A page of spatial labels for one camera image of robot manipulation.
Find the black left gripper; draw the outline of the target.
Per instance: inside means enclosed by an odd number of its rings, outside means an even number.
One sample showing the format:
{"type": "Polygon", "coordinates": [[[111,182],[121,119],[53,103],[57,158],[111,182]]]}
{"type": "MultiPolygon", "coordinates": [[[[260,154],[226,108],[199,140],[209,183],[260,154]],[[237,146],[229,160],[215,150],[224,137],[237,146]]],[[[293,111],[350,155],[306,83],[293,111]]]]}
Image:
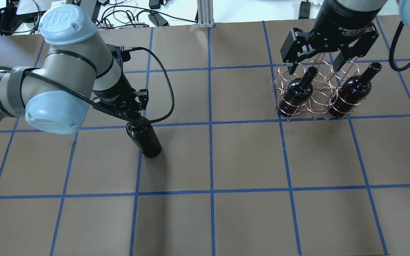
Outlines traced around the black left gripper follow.
{"type": "Polygon", "coordinates": [[[141,117],[149,101],[148,89],[136,91],[123,73],[115,83],[109,83],[109,88],[93,89],[93,93],[100,99],[98,106],[104,113],[125,121],[141,117]]]}

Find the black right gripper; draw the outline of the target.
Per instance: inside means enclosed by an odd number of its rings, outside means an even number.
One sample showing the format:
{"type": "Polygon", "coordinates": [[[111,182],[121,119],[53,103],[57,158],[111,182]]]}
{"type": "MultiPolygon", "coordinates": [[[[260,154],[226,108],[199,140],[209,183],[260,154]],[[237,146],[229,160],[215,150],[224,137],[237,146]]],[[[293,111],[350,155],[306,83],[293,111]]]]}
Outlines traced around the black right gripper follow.
{"type": "Polygon", "coordinates": [[[378,0],[325,0],[310,31],[289,31],[280,49],[288,73],[293,75],[303,60],[321,53],[339,53],[335,72],[348,60],[366,56],[379,37],[374,24],[379,11],[378,0]]]}

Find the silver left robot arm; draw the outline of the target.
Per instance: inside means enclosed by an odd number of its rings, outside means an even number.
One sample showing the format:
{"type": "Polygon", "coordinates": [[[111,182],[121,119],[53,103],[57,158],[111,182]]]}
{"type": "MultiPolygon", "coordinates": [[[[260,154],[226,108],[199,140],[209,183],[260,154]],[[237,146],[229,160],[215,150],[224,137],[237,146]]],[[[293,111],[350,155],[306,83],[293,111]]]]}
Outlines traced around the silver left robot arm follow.
{"type": "Polygon", "coordinates": [[[77,5],[47,11],[40,33],[50,46],[40,68],[0,66],[0,122],[25,118],[38,130],[77,132],[89,107],[133,124],[148,123],[140,112],[146,91],[136,91],[114,51],[77,5]]]}

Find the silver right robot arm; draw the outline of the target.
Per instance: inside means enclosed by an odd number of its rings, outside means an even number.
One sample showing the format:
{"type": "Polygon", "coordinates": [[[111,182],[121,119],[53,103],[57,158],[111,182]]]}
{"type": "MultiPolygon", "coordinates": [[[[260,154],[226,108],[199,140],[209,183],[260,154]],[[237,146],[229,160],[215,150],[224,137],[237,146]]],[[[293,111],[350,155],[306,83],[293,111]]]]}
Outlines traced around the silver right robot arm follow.
{"type": "MultiPolygon", "coordinates": [[[[385,0],[324,1],[311,31],[292,28],[280,49],[289,73],[321,53],[339,53],[332,65],[335,71],[355,57],[364,57],[379,37],[373,21],[385,4],[385,0]]],[[[410,29],[410,0],[397,4],[401,21],[410,29]]]]}

